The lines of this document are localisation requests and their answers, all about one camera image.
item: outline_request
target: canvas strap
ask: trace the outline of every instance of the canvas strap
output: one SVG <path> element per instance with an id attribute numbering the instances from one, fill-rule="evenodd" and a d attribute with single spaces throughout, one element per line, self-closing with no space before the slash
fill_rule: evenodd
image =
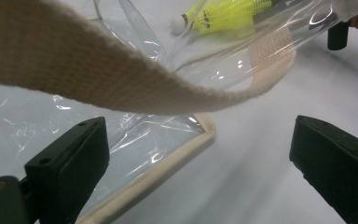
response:
<path id="1" fill-rule="evenodd" d="M 112 110 L 177 115 L 236 105 L 287 73 L 291 46 L 286 28 L 259 38 L 251 46 L 252 85 L 219 91 L 185 81 L 55 1 L 0 1 L 0 84 Z"/>

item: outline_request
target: transparent plastic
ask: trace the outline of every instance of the transparent plastic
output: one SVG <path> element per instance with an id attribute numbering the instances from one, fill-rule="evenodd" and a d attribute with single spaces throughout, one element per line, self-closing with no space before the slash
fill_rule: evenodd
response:
<path id="1" fill-rule="evenodd" d="M 0 176 L 24 178 L 28 160 L 77 123 L 100 116 L 106 119 L 110 162 L 80 217 L 204 133 L 193 115 L 114 112 L 59 95 L 0 86 Z"/>
<path id="2" fill-rule="evenodd" d="M 124 44 L 192 83 L 220 90 L 253 78 L 250 47 L 262 36 L 288 29 L 292 44 L 274 53 L 283 57 L 340 22 L 333 0 L 94 2 L 103 27 Z"/>

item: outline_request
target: white table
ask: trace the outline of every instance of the white table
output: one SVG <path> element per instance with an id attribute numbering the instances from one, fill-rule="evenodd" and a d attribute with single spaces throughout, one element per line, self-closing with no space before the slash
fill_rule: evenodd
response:
<path id="1" fill-rule="evenodd" d="M 345 223 L 289 161 L 297 115 L 358 137 L 358 31 L 337 52 L 313 39 L 272 91 L 212 113 L 214 144 L 115 223 Z"/>

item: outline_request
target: black clamp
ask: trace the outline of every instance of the black clamp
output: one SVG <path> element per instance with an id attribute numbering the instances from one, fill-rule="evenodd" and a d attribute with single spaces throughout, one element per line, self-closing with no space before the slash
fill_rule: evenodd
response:
<path id="1" fill-rule="evenodd" d="M 290 161 L 347 223 L 358 224 L 358 138 L 298 116 Z"/>
<path id="2" fill-rule="evenodd" d="M 330 50 L 345 49 L 348 43 L 350 24 L 341 21 L 327 31 L 327 48 Z"/>
<path id="3" fill-rule="evenodd" d="M 77 124 L 25 164 L 20 182 L 0 177 L 0 223 L 75 223 L 108 162 L 104 118 Z"/>

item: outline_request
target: yellow toy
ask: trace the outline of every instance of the yellow toy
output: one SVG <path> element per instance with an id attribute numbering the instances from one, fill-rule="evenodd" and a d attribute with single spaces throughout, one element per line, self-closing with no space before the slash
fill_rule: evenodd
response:
<path id="1" fill-rule="evenodd" d="M 172 32 L 181 34 L 189 21 L 200 35 L 253 27 L 253 16 L 272 6 L 271 0 L 199 0 L 186 14 L 172 20 Z"/>

